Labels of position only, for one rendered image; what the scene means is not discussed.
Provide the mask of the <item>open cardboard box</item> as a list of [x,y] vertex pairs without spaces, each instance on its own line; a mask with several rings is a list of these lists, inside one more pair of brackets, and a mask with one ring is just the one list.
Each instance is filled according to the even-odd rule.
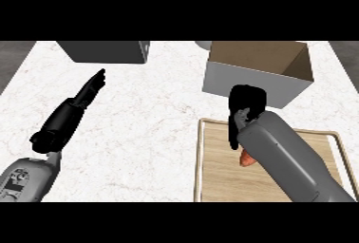
[[206,93],[228,97],[237,84],[266,91],[266,105],[284,108],[315,82],[308,44],[294,41],[213,41]]

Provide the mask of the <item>orange sweet potato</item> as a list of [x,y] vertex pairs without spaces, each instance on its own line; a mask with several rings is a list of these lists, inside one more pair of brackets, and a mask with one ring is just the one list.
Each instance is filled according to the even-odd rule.
[[245,150],[241,151],[241,156],[240,156],[240,165],[243,167],[247,167],[256,163],[256,159],[250,156],[248,152]]

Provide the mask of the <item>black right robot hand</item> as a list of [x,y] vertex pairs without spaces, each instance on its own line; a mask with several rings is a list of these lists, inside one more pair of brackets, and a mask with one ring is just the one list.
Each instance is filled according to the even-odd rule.
[[266,107],[266,92],[259,87],[254,87],[248,84],[237,84],[231,91],[229,96],[229,143],[234,150],[238,149],[238,128],[235,124],[235,113],[238,111],[247,113],[244,114],[244,124],[245,126],[251,120],[254,120],[262,112],[265,111]]

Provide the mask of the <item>pale wooden tray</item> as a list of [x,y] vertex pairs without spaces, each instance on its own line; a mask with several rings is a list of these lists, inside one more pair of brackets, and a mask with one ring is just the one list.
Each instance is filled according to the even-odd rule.
[[[356,182],[340,135],[334,131],[296,129],[318,152],[330,174],[350,196],[359,201]],[[234,150],[228,139],[228,123],[201,118],[198,124],[194,201],[290,202],[263,167],[238,164],[241,149]]]

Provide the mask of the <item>dark grey box appliance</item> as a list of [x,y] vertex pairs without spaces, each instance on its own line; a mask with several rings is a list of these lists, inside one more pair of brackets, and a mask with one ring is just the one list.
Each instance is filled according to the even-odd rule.
[[144,64],[149,41],[59,41],[61,48],[77,63]]

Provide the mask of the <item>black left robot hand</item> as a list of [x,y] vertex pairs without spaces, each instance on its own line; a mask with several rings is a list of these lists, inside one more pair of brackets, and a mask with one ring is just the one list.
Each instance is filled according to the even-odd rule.
[[67,146],[84,111],[92,104],[99,90],[105,86],[105,69],[84,83],[74,98],[67,98],[52,112],[42,130],[33,135],[33,150],[37,153],[59,152]]

